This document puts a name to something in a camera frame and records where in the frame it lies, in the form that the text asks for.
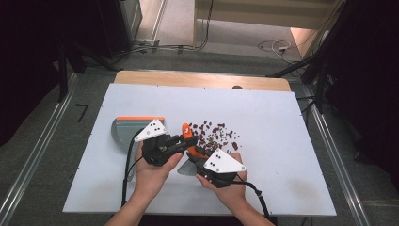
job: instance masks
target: black curtain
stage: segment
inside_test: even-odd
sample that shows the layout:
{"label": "black curtain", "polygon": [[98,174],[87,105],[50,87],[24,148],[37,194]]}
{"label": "black curtain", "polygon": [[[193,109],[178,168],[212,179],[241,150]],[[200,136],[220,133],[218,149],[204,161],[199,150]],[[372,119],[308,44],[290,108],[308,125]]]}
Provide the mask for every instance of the black curtain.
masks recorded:
{"label": "black curtain", "polygon": [[399,190],[397,1],[361,1],[330,46],[328,100],[361,134],[355,146]]}
{"label": "black curtain", "polygon": [[33,29],[45,25],[40,18],[27,24],[11,3],[0,3],[0,145],[59,81],[56,43]]}

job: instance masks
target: gray floor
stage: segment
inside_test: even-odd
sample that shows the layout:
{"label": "gray floor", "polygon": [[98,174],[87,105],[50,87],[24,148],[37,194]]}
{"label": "gray floor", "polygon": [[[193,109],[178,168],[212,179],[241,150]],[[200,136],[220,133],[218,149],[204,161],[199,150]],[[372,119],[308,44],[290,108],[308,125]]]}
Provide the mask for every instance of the gray floor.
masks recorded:
{"label": "gray floor", "polygon": [[[229,56],[210,53],[184,52],[177,55],[172,51],[158,51],[155,54],[134,53],[126,56],[118,66],[126,70],[173,70],[186,72],[239,73],[262,76],[286,67],[281,60],[264,61],[259,57]],[[79,75],[72,100],[40,161],[40,164],[24,193],[9,225],[101,225],[108,215],[63,214],[62,207],[72,184],[73,175],[79,164],[86,143],[100,109],[106,88],[116,73],[102,67],[90,67]],[[297,96],[304,96],[298,79],[287,75],[292,90]],[[49,93],[37,109],[26,119],[14,138],[0,148],[0,195],[8,191],[15,180],[29,152],[39,138],[45,123],[56,105],[57,88]],[[298,102],[301,108],[306,101]],[[88,111],[80,122],[82,108],[76,104],[88,105]],[[339,146],[343,160],[349,169],[360,197],[367,201],[365,208],[372,225],[395,225],[398,199],[388,175],[372,165],[353,161],[352,146],[342,119],[325,107],[331,132]],[[337,180],[326,147],[320,137],[314,120],[310,117],[309,132],[325,175],[329,191],[338,216],[314,218],[314,225],[355,225],[352,214]],[[391,205],[375,201],[391,201]],[[300,225],[303,218],[281,217],[279,225]]]}
{"label": "gray floor", "polygon": [[[152,4],[152,0],[141,0],[141,5]],[[197,19],[194,27],[194,1],[167,0],[162,14],[156,40],[160,45],[193,45],[194,30],[196,30],[196,46],[201,46],[206,37],[206,20]],[[158,13],[158,8],[153,11],[143,11],[143,21],[146,27],[143,31],[152,30],[154,23],[147,20]],[[140,33],[141,40],[150,40]],[[266,24],[242,24],[211,20],[208,32],[208,41],[201,50],[206,53],[217,53],[248,57],[264,57],[279,59],[273,51],[279,47],[290,46],[283,54],[284,59],[299,61],[301,56],[295,48],[296,43],[289,27],[271,26]]]}

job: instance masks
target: floor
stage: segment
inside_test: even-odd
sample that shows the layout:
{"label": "floor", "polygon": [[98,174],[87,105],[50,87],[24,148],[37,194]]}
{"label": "floor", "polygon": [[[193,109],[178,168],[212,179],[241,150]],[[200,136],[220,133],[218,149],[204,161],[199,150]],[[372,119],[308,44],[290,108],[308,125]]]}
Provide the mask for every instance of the floor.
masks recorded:
{"label": "floor", "polygon": [[[159,40],[160,45],[193,45],[194,29],[196,29],[196,46],[204,42],[207,24],[206,20],[197,20],[194,27],[194,1],[141,0],[141,5],[144,8],[143,24],[137,34],[138,40],[149,42]],[[159,24],[154,18],[160,18]],[[148,31],[154,29],[156,31],[153,32],[155,34],[153,37]],[[288,48],[281,55],[278,48],[283,46],[292,48]],[[201,51],[249,57],[283,57],[295,62],[302,59],[295,46],[289,27],[211,21],[208,40]]]}
{"label": "floor", "polygon": [[[165,18],[168,17],[168,7],[170,6],[176,5],[166,5]],[[165,29],[167,31],[163,27],[164,22],[161,20],[159,30]],[[217,29],[213,31],[212,24],[222,25],[211,22],[209,45],[201,52],[177,54],[169,50],[159,50],[156,53],[132,53],[118,62],[118,66],[126,70],[234,73],[246,74],[247,76],[264,76],[279,72],[287,67],[288,63],[279,58],[273,51],[260,56],[259,53],[264,54],[266,52],[257,47],[257,41],[263,39],[291,41],[292,37],[284,28],[275,27],[276,29],[273,30],[273,27],[268,27],[269,31],[264,33],[267,35],[263,37],[261,34],[257,40],[251,40],[248,37],[226,40],[226,38],[217,35]],[[242,26],[229,24],[228,27],[234,29]],[[167,39],[167,37],[173,36],[179,39],[184,38],[180,33],[176,35],[176,32],[173,32],[170,36],[163,36],[162,32],[158,32],[156,39],[167,44],[176,40]],[[237,48],[243,48],[247,51],[241,52],[245,52],[244,55],[239,54],[239,51],[224,52],[227,47],[224,45],[217,47],[217,44],[225,40],[230,46],[238,46]],[[297,53],[292,53],[290,56],[284,54],[284,56],[292,61],[300,60]],[[25,187],[24,195],[19,200],[8,225],[101,225],[110,217],[110,215],[62,213],[65,199],[73,181],[73,175],[85,150],[107,86],[113,82],[116,74],[103,67],[95,66],[90,59],[86,58],[85,60],[90,62],[91,66],[85,74],[76,75],[77,80],[72,97],[49,143],[46,144],[41,161],[30,178],[28,187]],[[284,76],[290,82],[291,89],[297,97],[303,97],[307,94],[298,79],[298,73],[302,72],[303,70],[299,70],[299,72]],[[9,194],[11,185],[19,176],[26,159],[32,153],[47,121],[52,117],[56,108],[57,94],[58,88],[55,88],[26,119],[12,140],[0,147],[1,197],[5,198]],[[298,104],[301,109],[304,109],[308,105],[308,101],[299,100]],[[83,108],[81,105],[88,106],[85,114],[82,114]],[[324,103],[324,109],[328,128],[361,199],[369,224],[358,224],[355,221],[336,170],[327,153],[324,139],[311,113],[308,117],[309,133],[337,210],[336,217],[313,218],[313,225],[396,225],[399,220],[397,215],[399,195],[392,186],[389,175],[377,166],[354,161],[356,150],[353,147],[344,120],[328,102]],[[3,212],[2,209],[0,220],[3,219]],[[158,220],[163,220],[165,225],[187,224],[187,221],[179,224],[176,221],[169,222],[164,218],[146,217],[142,225],[156,225],[159,224]],[[212,220],[189,218],[188,222],[193,225],[214,225],[211,222]],[[304,218],[301,217],[284,216],[279,218],[279,225],[303,225],[301,224],[303,220]],[[215,222],[219,225],[227,223],[226,219],[218,219]],[[310,220],[307,219],[304,225],[311,225]]]}

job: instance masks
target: wire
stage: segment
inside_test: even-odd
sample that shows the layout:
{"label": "wire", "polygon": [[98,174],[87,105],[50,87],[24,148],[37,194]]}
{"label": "wire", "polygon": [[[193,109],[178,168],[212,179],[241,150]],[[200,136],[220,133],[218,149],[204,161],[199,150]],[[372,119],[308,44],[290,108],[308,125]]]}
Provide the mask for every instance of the wire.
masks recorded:
{"label": "wire", "polygon": [[[115,55],[115,57],[116,56],[120,56],[118,59],[115,59],[113,62],[109,62],[109,64],[110,65],[115,65],[116,63],[118,63],[118,62],[120,62],[125,56],[126,56],[126,54],[123,54],[123,55]],[[92,63],[92,62],[87,62],[87,61],[85,61],[85,63],[86,64],[88,64],[89,66],[91,66],[91,67],[99,67],[99,66],[103,66],[102,64],[99,64],[99,63]]]}
{"label": "wire", "polygon": [[122,53],[121,55],[127,55],[130,53],[135,53],[135,52],[141,52],[144,50],[149,50],[149,49],[163,49],[163,50],[177,50],[177,51],[181,51],[181,50],[185,50],[185,51],[200,51],[202,50],[206,43],[208,42],[208,38],[209,38],[209,24],[211,21],[211,16],[212,16],[212,9],[214,7],[214,0],[212,0],[211,2],[211,6],[209,7],[209,12],[208,12],[208,18],[207,18],[207,22],[206,22],[206,34],[205,34],[205,40],[201,43],[200,46],[196,46],[193,48],[193,46],[191,45],[158,45],[158,46],[151,46],[149,44],[146,43],[140,43],[138,47]]}
{"label": "wire", "polygon": [[306,96],[306,97],[297,97],[296,99],[299,100],[308,100],[308,99],[315,99],[316,96]]}
{"label": "wire", "polygon": [[237,174],[237,177],[238,177],[241,181],[244,181],[243,178],[240,177],[240,175]]}
{"label": "wire", "polygon": [[140,158],[138,158],[136,160],[136,162],[133,164],[132,167],[129,168],[130,165],[130,156],[132,155],[132,148],[133,148],[133,144],[135,143],[135,138],[137,137],[137,135],[143,131],[144,128],[139,129],[135,135],[132,137],[132,139],[130,140],[130,144],[129,144],[129,149],[127,152],[127,157],[126,157],[126,166],[125,166],[125,173],[124,173],[124,178],[123,178],[123,184],[122,184],[122,201],[121,201],[121,206],[123,206],[126,203],[126,190],[127,190],[127,178],[129,177],[129,172],[132,169],[132,167],[142,158],[142,156]]}
{"label": "wire", "polygon": [[286,50],[286,49],[283,49],[281,55],[278,54],[278,53],[276,52],[276,50],[275,50],[275,48],[274,48],[274,45],[275,45],[276,42],[280,43],[281,41],[285,41],[285,42],[287,42],[287,43],[289,44],[288,46],[286,46],[286,47],[287,47],[286,49],[290,48],[291,43],[290,43],[289,41],[287,41],[287,40],[275,40],[275,41],[273,41],[273,43],[272,43],[272,50],[273,50],[273,52],[274,52],[280,59],[284,60],[285,62],[287,62],[287,63],[289,63],[289,64],[294,64],[293,62],[288,61],[288,60],[286,60],[284,57],[282,57],[282,55],[285,53],[285,50]]}
{"label": "wire", "polygon": [[301,113],[303,113],[303,112],[306,111],[306,117],[305,117],[305,125],[306,125],[306,128],[308,128],[308,124],[309,124],[309,114],[311,114],[311,107],[312,107],[314,104],[316,104],[315,97],[312,98],[312,99],[313,99],[313,100],[312,100],[311,102],[308,103],[308,106],[305,107],[305,109],[303,109],[303,110],[301,111]]}
{"label": "wire", "polygon": [[316,33],[316,31],[317,31],[321,26],[323,26],[323,25],[326,24],[329,20],[331,20],[333,14],[334,14],[334,10],[332,10],[331,14],[329,14],[327,20],[324,21],[324,22],[322,22],[319,26],[317,26],[317,28],[314,29],[313,32],[311,32],[311,35],[308,36],[308,38],[307,38],[304,42],[298,44],[297,46],[293,46],[293,47],[291,47],[291,48],[297,48],[298,46],[303,45],[303,44],[305,44],[306,42],[308,42],[308,40]]}
{"label": "wire", "polygon": [[130,173],[130,171],[132,171],[133,166],[134,166],[138,161],[141,160],[141,158],[143,158],[143,155],[141,155],[141,157],[139,157],[139,158],[132,164],[132,166],[130,166],[129,171],[128,171],[128,174]]}
{"label": "wire", "polygon": [[262,206],[262,209],[263,209],[264,217],[269,219],[269,220],[271,220],[270,219],[270,215],[269,215],[269,211],[267,210],[266,203],[264,202],[264,198],[262,196],[262,191],[261,190],[258,190],[254,184],[252,184],[250,182],[246,182],[246,181],[232,181],[231,183],[234,184],[234,185],[245,185],[245,186],[249,186],[250,188],[252,188],[255,191],[255,194],[258,196],[259,201],[261,202],[261,206]]}

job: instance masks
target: white table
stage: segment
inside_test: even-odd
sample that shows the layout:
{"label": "white table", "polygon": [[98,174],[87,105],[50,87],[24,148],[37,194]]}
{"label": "white table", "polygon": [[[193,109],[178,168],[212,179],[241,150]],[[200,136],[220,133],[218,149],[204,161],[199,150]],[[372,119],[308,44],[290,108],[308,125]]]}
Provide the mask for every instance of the white table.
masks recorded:
{"label": "white table", "polygon": [[[249,172],[247,180],[263,192],[271,215],[336,215],[292,92],[128,84],[109,86],[64,212],[113,213],[120,209],[126,152],[112,139],[111,123],[117,116],[150,115],[164,116],[171,135],[180,134],[184,122],[226,123],[240,135],[238,151]],[[127,198],[133,188],[134,182],[129,183]],[[247,199],[262,212],[249,187]],[[146,213],[231,214],[195,177],[176,170]]]}

